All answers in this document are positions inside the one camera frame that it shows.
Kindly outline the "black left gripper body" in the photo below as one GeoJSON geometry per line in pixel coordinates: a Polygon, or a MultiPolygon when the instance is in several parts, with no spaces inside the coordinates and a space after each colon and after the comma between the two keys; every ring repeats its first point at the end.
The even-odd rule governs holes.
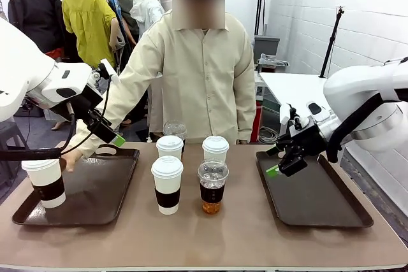
{"type": "Polygon", "coordinates": [[[98,108],[103,96],[90,85],[86,85],[81,94],[68,99],[77,119],[82,120],[86,128],[94,134],[112,134],[111,123],[98,108]]]}

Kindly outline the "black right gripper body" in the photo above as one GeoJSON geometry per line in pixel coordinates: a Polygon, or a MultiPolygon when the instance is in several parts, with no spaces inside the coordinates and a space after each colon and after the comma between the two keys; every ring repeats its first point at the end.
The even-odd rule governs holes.
{"type": "Polygon", "coordinates": [[[321,135],[316,124],[309,124],[302,130],[296,130],[294,125],[288,128],[286,134],[279,136],[276,147],[288,151],[286,147],[300,147],[304,156],[316,156],[327,148],[327,141],[321,135]]]}

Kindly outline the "person's right hand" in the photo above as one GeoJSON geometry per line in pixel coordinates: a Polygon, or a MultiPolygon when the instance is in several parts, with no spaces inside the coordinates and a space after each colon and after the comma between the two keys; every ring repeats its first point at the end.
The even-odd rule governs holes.
{"type": "Polygon", "coordinates": [[[56,147],[62,148],[64,145],[67,145],[67,147],[62,151],[62,155],[59,159],[60,166],[63,171],[73,172],[75,169],[75,164],[83,156],[83,145],[79,145],[79,143],[70,141],[61,142],[56,147]]]}

